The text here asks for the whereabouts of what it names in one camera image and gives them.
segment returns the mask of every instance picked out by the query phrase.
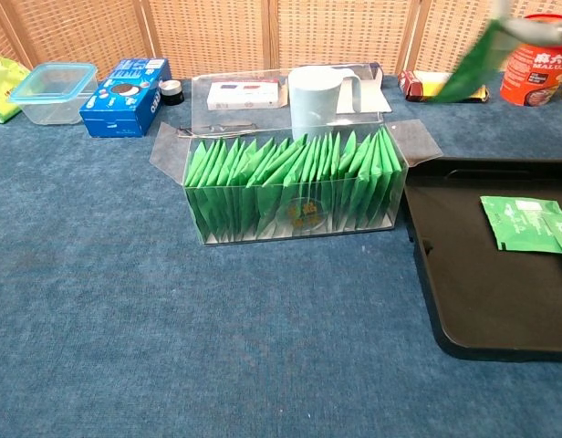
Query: small box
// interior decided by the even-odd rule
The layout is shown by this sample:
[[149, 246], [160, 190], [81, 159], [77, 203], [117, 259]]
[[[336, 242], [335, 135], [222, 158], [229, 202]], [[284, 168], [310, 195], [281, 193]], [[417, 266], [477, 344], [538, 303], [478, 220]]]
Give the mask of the small box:
[[208, 109], [212, 110], [262, 110], [283, 106], [279, 81], [226, 80], [215, 81], [208, 93]]
[[167, 59], [123, 59], [80, 109], [92, 137], [142, 137], [161, 106]]
[[[410, 102], [424, 102], [436, 96], [450, 73], [440, 73], [419, 70], [403, 70], [399, 74], [399, 88], [405, 99]], [[466, 99], [466, 102], [486, 102], [490, 93], [482, 85], [475, 93]]]

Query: blue lid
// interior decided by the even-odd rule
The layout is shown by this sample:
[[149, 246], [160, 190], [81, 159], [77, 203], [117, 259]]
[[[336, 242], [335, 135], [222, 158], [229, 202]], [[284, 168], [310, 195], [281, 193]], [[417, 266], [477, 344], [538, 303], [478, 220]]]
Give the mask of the blue lid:
[[67, 102], [75, 98], [96, 73], [97, 68], [87, 63], [40, 64], [14, 89], [9, 101], [22, 105]]

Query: blue box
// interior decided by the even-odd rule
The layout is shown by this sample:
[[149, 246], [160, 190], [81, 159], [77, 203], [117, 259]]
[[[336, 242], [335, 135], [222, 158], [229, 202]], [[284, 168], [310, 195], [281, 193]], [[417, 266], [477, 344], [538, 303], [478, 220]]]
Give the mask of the blue box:
[[92, 137], [142, 137], [161, 106], [167, 59], [123, 59], [80, 108]]

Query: yellow bag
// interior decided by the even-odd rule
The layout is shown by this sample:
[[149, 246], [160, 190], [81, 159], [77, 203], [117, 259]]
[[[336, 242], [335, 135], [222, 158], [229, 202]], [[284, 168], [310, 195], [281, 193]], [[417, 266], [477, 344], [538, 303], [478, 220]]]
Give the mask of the yellow bag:
[[19, 108], [16, 104], [9, 103], [9, 95], [19, 83], [26, 78], [29, 70], [21, 64], [0, 57], [0, 123], [8, 121], [14, 117]]

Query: plastic food container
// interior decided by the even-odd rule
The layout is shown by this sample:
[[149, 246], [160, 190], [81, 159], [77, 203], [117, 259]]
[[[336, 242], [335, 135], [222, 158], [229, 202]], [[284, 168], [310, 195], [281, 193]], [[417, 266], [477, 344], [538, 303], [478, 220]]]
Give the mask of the plastic food container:
[[92, 64], [47, 62], [34, 68], [9, 100], [38, 125], [79, 123], [80, 107], [97, 89], [96, 74]]

